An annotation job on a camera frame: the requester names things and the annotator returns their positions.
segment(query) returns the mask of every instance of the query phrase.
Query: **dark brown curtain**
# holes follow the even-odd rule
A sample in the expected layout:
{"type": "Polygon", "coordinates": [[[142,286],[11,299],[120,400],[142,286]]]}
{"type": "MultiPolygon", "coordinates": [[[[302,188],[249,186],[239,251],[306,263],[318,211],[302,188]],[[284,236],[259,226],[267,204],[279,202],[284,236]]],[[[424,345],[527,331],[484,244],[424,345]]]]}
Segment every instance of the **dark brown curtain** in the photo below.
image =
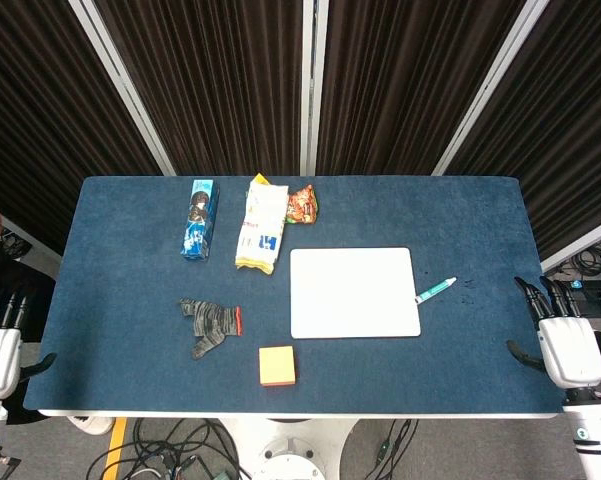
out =
{"type": "Polygon", "coordinates": [[[82,181],[158,170],[68,2],[0,1],[0,211],[58,252],[82,181]]]}
{"type": "Polygon", "coordinates": [[[519,178],[542,258],[601,224],[601,2],[549,3],[447,173],[519,178]]]}
{"type": "Polygon", "coordinates": [[[330,0],[317,171],[431,173],[523,3],[330,0]]]}
{"type": "Polygon", "coordinates": [[[302,1],[97,5],[180,174],[298,173],[302,1]]]}

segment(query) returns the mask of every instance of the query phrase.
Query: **blue tabletop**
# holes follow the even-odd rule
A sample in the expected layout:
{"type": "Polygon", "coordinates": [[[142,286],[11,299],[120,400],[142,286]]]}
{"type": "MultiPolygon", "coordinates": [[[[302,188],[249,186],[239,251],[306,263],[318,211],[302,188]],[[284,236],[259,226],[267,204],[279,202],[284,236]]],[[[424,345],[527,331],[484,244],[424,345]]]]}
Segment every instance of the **blue tabletop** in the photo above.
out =
{"type": "Polygon", "coordinates": [[[315,225],[286,225],[272,276],[234,265],[249,177],[220,188],[208,261],[180,255],[193,177],[85,181],[31,380],[33,409],[326,414],[555,413],[561,392],[518,364],[539,355],[513,277],[538,254],[518,183],[498,177],[271,177],[312,183],[315,225]],[[422,304],[415,338],[293,340],[289,252],[406,246],[416,289],[457,276],[422,304]],[[242,307],[244,335],[194,361],[181,297],[242,307]],[[293,345],[297,383],[262,387],[258,347],[293,345]]]}

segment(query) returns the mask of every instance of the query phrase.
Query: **gray glove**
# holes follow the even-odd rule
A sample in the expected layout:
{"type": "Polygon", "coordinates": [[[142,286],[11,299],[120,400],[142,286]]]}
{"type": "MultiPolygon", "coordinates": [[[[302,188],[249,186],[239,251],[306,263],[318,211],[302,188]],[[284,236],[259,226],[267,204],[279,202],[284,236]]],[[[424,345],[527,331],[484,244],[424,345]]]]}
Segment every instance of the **gray glove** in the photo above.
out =
{"type": "Polygon", "coordinates": [[[227,335],[242,335],[240,307],[224,308],[210,302],[181,298],[182,314],[193,316],[193,334],[202,337],[193,347],[193,358],[198,360],[213,347],[220,345],[227,335]]]}

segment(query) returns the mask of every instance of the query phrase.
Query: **orange sticky note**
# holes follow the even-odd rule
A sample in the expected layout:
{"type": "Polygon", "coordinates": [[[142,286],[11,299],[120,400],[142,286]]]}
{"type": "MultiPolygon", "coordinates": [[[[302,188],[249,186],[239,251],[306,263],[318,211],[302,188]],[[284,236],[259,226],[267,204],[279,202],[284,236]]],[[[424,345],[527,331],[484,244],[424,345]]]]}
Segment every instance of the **orange sticky note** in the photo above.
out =
{"type": "Polygon", "coordinates": [[[260,384],[265,387],[294,385],[296,369],[293,347],[263,347],[260,349],[260,384]]]}

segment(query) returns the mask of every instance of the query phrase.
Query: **floor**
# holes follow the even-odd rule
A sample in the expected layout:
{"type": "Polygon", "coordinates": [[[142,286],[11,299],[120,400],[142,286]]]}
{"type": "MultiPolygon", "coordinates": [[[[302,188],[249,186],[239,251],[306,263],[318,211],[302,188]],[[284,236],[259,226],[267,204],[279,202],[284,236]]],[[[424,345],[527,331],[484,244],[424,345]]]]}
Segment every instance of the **floor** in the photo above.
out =
{"type": "MultiPolygon", "coordinates": [[[[30,255],[26,263],[36,267],[42,263],[43,269],[55,275],[57,265],[35,250],[30,255]]],[[[594,320],[592,324],[601,329],[601,321],[594,320]]],[[[23,363],[33,362],[37,348],[30,346],[24,353],[23,363]]],[[[195,424],[193,420],[187,422],[182,426],[183,432],[195,424]]],[[[390,423],[389,420],[362,420],[356,424],[342,455],[342,479],[365,479],[390,423]]],[[[171,419],[150,419],[143,431],[147,437],[164,438],[173,424],[171,419]]],[[[130,419],[127,439],[132,425],[130,419]]],[[[85,478],[89,465],[109,448],[109,441],[110,434],[86,435],[65,418],[8,427],[5,453],[22,458],[21,466],[11,479],[85,478]]],[[[122,458],[129,455],[130,452],[125,452],[122,458]]],[[[211,457],[207,463],[214,475],[227,468],[218,458],[211,457]]],[[[101,469],[102,463],[90,478],[99,478],[101,469]]],[[[205,478],[201,473],[192,472],[191,479],[205,478]]],[[[143,473],[134,478],[155,477],[143,473]]],[[[423,420],[394,478],[571,480],[584,478],[584,473],[573,449],[566,418],[558,415],[548,420],[423,420]]]]}

